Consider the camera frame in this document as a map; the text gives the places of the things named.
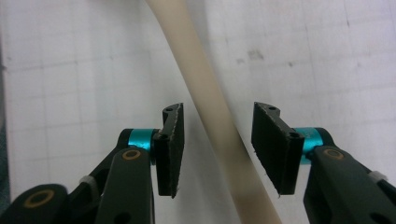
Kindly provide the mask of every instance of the white background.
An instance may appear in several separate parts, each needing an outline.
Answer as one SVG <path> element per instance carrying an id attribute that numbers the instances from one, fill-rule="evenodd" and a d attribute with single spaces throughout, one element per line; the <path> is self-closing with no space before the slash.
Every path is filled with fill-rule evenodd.
<path id="1" fill-rule="evenodd" d="M 321 126 L 396 184 L 395 0 L 189 0 L 235 123 L 284 223 L 302 198 L 278 198 L 249 143 L 253 102 L 290 127 Z M 179 192 L 155 196 L 157 223 L 239 223 L 161 28 L 144 0 L 2 0 L 12 198 L 45 183 L 73 189 L 124 128 L 161 128 L 185 104 Z M 154 195 L 157 195 L 153 173 Z"/>

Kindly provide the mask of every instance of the teal spacer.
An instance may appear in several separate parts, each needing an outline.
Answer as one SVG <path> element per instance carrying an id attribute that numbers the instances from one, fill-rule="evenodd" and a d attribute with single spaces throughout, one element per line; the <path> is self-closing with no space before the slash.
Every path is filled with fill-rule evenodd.
<path id="1" fill-rule="evenodd" d="M 300 164 L 310 164 L 311 160 L 306 157 L 306 154 L 313 151 L 315 147 L 323 146 L 323 139 L 315 128 L 294 128 L 294 130 L 305 138 Z"/>
<path id="2" fill-rule="evenodd" d="M 128 147 L 141 147 L 146 151 L 151 151 L 151 136 L 153 129 L 133 129 L 128 139 Z"/>

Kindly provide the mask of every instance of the beige plastic rod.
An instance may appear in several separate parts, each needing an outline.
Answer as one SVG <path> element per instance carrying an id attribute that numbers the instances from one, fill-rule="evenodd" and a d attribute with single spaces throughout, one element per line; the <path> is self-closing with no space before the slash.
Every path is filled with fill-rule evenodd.
<path id="1" fill-rule="evenodd" d="M 241 222 L 281 223 L 233 124 L 184 0 L 146 0 L 159 21 L 184 77 Z"/>

